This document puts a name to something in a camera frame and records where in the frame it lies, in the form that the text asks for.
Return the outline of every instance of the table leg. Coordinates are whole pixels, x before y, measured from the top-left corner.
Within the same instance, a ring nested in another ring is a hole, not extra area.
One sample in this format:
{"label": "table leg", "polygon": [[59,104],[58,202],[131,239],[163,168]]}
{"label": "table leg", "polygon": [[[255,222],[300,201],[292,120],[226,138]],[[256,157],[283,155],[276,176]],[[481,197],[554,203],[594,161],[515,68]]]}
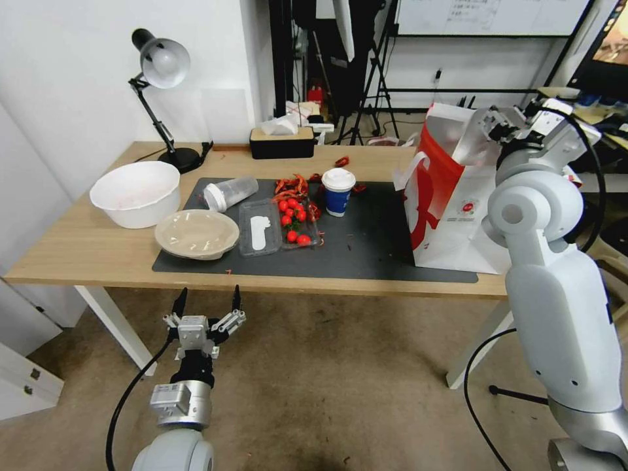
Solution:
{"label": "table leg", "polygon": [[[113,299],[107,294],[107,291],[103,287],[77,285],[75,288],[136,365],[143,368],[150,361],[152,355],[137,336],[131,324],[120,312]],[[154,375],[156,367],[157,363],[153,364],[146,372],[146,376]]]}
{"label": "table leg", "polygon": [[[466,365],[469,363],[469,359],[471,358],[471,355],[473,355],[476,348],[478,348],[488,337],[509,328],[512,321],[513,319],[512,312],[510,311],[510,304],[508,304],[508,301],[501,301],[497,306],[495,306],[493,312],[491,312],[486,321],[484,321],[482,327],[478,330],[471,343],[467,345],[464,352],[462,352],[462,354],[456,359],[454,365],[449,369],[446,379],[447,385],[450,389],[458,389],[461,386],[464,379]],[[478,363],[480,363],[482,358],[484,358],[484,356],[489,352],[496,341],[497,339],[488,343],[478,353],[476,359],[471,365],[471,371],[473,371]]]}

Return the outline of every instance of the clear plastic tray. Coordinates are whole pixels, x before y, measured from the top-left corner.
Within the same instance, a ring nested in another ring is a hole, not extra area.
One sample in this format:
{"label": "clear plastic tray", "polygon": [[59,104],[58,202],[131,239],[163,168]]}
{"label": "clear plastic tray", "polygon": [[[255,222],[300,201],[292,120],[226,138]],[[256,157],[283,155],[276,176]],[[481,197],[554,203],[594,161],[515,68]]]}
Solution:
{"label": "clear plastic tray", "polygon": [[[253,248],[251,219],[255,216],[266,217],[269,223],[269,226],[264,228],[265,244],[261,249]],[[242,203],[239,209],[239,227],[240,253],[242,256],[269,255],[277,252],[281,247],[279,208],[277,207],[277,203],[272,200],[258,200]]]}
{"label": "clear plastic tray", "polygon": [[[305,208],[307,208],[309,201],[310,200],[308,198],[302,202]],[[308,235],[311,239],[311,242],[308,245],[299,245],[297,243],[288,242],[286,239],[288,231],[285,228],[281,228],[281,248],[283,250],[303,249],[304,247],[314,247],[321,244],[321,235],[319,234],[318,224],[316,224],[316,221],[310,221],[309,217],[305,221],[300,223],[297,232],[299,233],[299,235]]]}

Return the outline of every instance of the lamp shade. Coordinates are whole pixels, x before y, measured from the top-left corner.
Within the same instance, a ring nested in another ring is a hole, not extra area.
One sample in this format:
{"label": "lamp shade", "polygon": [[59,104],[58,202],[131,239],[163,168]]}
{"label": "lamp shade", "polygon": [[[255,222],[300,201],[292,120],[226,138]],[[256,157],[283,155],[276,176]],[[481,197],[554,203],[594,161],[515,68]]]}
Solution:
{"label": "lamp shade", "polygon": [[190,54],[171,39],[156,38],[147,29],[136,29],[131,36],[139,50],[139,65],[147,82],[157,88],[179,85],[190,70]]}

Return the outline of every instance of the paper bag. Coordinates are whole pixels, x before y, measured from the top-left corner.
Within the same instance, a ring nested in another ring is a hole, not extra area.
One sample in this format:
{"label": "paper bag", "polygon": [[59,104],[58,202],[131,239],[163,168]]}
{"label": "paper bag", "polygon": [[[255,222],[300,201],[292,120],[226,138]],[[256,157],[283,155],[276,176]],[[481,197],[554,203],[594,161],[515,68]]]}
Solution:
{"label": "paper bag", "polygon": [[404,189],[404,206],[415,265],[483,273],[506,273],[508,251],[491,241],[481,222],[495,189],[496,149],[469,146],[460,165],[452,155],[461,138],[475,131],[468,125],[473,110],[436,104],[427,115],[418,153],[405,172],[393,175]]}

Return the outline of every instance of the clear plastic cup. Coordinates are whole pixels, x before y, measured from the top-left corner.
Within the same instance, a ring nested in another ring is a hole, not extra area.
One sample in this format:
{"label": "clear plastic cup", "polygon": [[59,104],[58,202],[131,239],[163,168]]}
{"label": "clear plastic cup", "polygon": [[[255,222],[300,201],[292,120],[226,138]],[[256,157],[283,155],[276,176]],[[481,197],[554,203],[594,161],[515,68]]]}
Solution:
{"label": "clear plastic cup", "polygon": [[203,190],[208,208],[223,213],[227,208],[248,198],[260,189],[253,177],[241,177],[220,183],[210,183]]}

